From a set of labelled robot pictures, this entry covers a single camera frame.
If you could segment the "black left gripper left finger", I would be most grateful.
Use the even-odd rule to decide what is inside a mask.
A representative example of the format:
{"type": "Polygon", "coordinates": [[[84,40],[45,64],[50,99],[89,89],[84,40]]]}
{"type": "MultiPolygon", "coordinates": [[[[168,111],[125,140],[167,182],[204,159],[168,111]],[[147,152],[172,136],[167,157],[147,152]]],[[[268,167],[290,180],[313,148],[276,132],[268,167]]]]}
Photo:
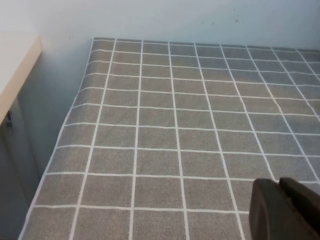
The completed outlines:
{"type": "Polygon", "coordinates": [[[320,235],[303,224],[285,192],[267,178],[252,185],[249,228],[253,240],[318,240],[320,235]]]}

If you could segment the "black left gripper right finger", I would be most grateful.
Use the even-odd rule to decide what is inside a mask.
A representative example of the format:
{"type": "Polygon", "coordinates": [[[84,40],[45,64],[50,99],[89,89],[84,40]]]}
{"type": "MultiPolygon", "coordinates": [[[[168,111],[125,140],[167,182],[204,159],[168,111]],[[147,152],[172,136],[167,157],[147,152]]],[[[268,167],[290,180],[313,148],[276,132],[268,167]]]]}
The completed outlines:
{"type": "Polygon", "coordinates": [[[290,177],[281,177],[279,186],[293,204],[303,224],[320,235],[320,195],[290,177]]]}

